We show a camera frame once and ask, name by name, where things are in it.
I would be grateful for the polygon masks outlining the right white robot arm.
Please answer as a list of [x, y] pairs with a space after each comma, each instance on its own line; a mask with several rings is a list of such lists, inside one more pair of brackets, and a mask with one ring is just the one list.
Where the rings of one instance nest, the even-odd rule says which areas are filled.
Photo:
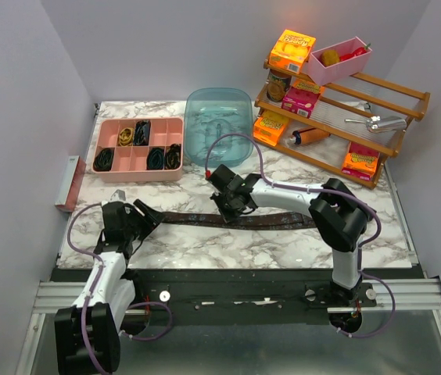
[[340, 306], [358, 297], [362, 281], [360, 239], [375, 211], [340, 180], [319, 184], [283, 184], [260, 173], [243, 178], [225, 165], [206, 171], [216, 191], [210, 197], [227, 223], [259, 208], [276, 208], [311, 218], [322, 241], [332, 249], [330, 296]]

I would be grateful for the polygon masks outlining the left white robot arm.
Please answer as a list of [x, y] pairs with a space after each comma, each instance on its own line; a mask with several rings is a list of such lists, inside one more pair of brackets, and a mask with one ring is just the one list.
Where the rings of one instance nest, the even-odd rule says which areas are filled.
[[58, 371], [61, 374], [112, 374], [120, 365], [120, 337], [142, 341], [121, 325], [128, 309], [157, 307], [173, 313], [164, 302], [143, 299], [143, 289], [127, 276], [127, 264], [143, 241], [163, 222], [164, 214], [141, 200], [99, 202], [103, 229], [92, 250], [68, 245], [93, 259], [82, 292], [54, 319]]

